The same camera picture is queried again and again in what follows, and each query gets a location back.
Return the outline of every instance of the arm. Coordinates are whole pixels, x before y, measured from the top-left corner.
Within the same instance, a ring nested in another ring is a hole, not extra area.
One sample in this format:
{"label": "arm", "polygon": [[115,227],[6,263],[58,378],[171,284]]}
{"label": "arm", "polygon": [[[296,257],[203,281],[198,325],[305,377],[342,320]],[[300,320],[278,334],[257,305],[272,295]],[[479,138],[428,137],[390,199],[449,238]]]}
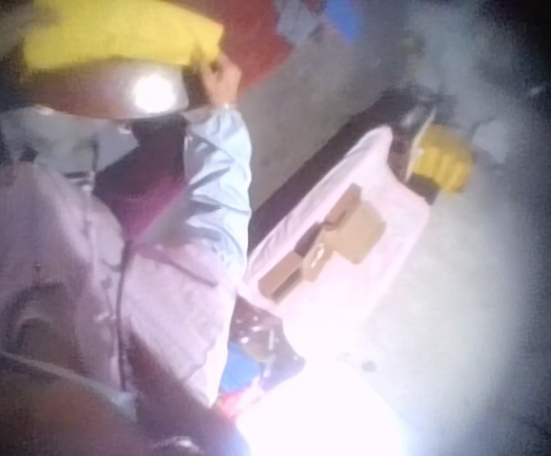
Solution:
{"label": "arm", "polygon": [[216,109],[189,128],[184,152],[188,185],[183,232],[215,252],[234,281],[246,268],[251,209],[251,143],[240,114]]}

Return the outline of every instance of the pink cloth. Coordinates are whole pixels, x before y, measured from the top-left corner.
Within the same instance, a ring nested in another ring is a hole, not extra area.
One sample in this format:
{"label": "pink cloth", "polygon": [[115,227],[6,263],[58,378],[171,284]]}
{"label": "pink cloth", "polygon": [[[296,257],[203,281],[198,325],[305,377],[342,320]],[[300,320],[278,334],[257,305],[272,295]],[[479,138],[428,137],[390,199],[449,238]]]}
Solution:
{"label": "pink cloth", "polygon": [[[69,296],[66,322],[87,376],[119,388],[116,301],[123,230],[100,201],[39,165],[0,168],[0,351],[17,296],[41,277]],[[155,365],[204,404],[216,400],[227,356],[235,285],[221,261],[196,244],[139,246],[125,274],[122,327]],[[63,302],[54,302],[54,312]],[[132,365],[130,386],[145,386]]]}
{"label": "pink cloth", "polygon": [[[248,258],[238,294],[281,317],[289,342],[301,356],[329,356],[345,350],[428,222],[428,204],[400,183],[388,167],[391,139],[388,127],[369,132]],[[369,255],[354,265],[335,253],[316,282],[301,282],[278,304],[265,297],[258,281],[310,228],[324,220],[353,183],[362,188],[362,199],[371,203],[387,224]]]}

